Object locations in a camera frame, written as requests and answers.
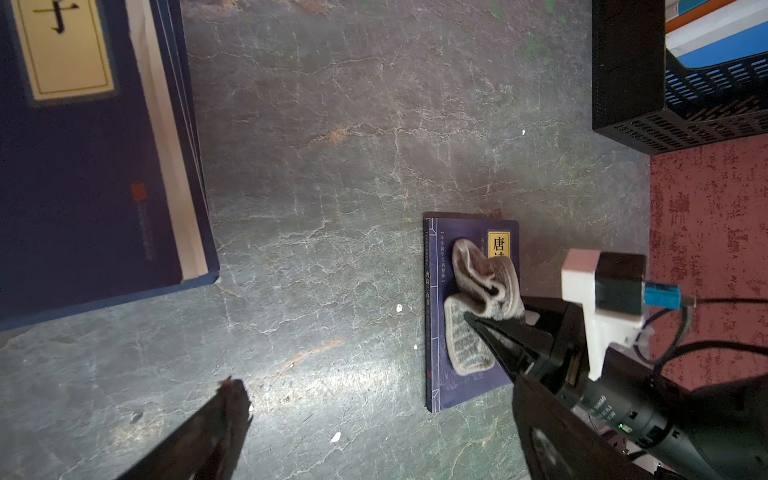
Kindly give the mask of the blue book Zhuangzi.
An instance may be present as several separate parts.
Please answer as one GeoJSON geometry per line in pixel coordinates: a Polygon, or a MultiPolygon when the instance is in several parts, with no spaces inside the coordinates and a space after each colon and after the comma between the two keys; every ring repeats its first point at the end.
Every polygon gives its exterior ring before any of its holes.
{"type": "Polygon", "coordinates": [[[152,1],[1,5],[1,326],[206,271],[152,1]]]}

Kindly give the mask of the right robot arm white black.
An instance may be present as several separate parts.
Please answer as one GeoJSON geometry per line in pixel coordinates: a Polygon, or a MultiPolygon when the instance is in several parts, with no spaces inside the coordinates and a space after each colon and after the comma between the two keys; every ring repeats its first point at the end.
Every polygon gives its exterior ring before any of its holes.
{"type": "Polygon", "coordinates": [[[652,366],[610,350],[600,378],[593,381],[581,307],[535,297],[529,311],[537,318],[533,325],[465,316],[511,379],[531,376],[561,405],[582,408],[684,474],[766,478],[766,377],[687,392],[662,375],[667,363],[698,351],[766,355],[766,348],[720,340],[677,343],[652,366]]]}

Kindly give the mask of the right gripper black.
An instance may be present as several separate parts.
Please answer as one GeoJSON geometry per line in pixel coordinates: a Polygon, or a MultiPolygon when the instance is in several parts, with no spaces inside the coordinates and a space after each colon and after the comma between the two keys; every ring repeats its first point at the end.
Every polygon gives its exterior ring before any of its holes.
{"type": "Polygon", "coordinates": [[[681,388],[613,349],[606,352],[600,378],[590,380],[582,308],[556,298],[525,297],[523,302],[540,315],[533,326],[464,315],[511,381],[524,375],[539,380],[561,404],[580,407],[641,447],[687,448],[681,388]]]}

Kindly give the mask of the grey knitted cloth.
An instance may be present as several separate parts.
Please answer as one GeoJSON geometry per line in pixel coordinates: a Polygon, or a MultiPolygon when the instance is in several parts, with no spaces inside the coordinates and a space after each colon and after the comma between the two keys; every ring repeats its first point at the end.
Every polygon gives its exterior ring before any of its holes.
{"type": "Polygon", "coordinates": [[[453,245],[452,267],[458,292],[443,303],[447,353],[456,374],[469,376],[493,368],[496,360],[465,316],[523,321],[526,313],[510,258],[488,258],[472,241],[459,239],[453,245]]]}

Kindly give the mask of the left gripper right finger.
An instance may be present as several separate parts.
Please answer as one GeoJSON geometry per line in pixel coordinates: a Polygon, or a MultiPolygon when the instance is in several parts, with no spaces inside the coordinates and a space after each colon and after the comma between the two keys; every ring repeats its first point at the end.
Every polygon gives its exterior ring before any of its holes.
{"type": "Polygon", "coordinates": [[[514,381],[512,410],[533,479],[649,479],[538,381],[514,381]]]}

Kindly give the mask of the blue book Tang poems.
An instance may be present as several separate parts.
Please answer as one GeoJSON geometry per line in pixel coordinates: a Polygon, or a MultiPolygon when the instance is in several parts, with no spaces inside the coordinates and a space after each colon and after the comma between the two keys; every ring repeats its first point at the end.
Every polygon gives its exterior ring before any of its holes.
{"type": "Polygon", "coordinates": [[[456,212],[423,215],[425,405],[432,413],[510,384],[498,364],[462,376],[449,358],[444,301],[458,292],[451,259],[459,239],[472,241],[486,256],[506,256],[520,268],[518,221],[456,212]]]}

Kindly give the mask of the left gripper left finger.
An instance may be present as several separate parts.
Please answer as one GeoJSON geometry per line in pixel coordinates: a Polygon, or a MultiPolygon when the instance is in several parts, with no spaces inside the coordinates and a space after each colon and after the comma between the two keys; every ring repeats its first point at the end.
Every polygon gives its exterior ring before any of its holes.
{"type": "Polygon", "coordinates": [[[242,380],[221,381],[213,398],[120,477],[232,478],[251,425],[250,407],[242,380]]]}

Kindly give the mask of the blue book Yuewei notes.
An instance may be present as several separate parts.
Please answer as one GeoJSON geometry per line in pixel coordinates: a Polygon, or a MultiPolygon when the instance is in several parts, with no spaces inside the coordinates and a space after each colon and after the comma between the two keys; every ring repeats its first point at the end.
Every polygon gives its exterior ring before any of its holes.
{"type": "Polygon", "coordinates": [[[150,7],[180,143],[184,179],[206,266],[205,272],[183,281],[178,288],[188,290],[215,283],[219,279],[220,263],[210,222],[181,3],[159,0],[152,1],[150,7]]]}

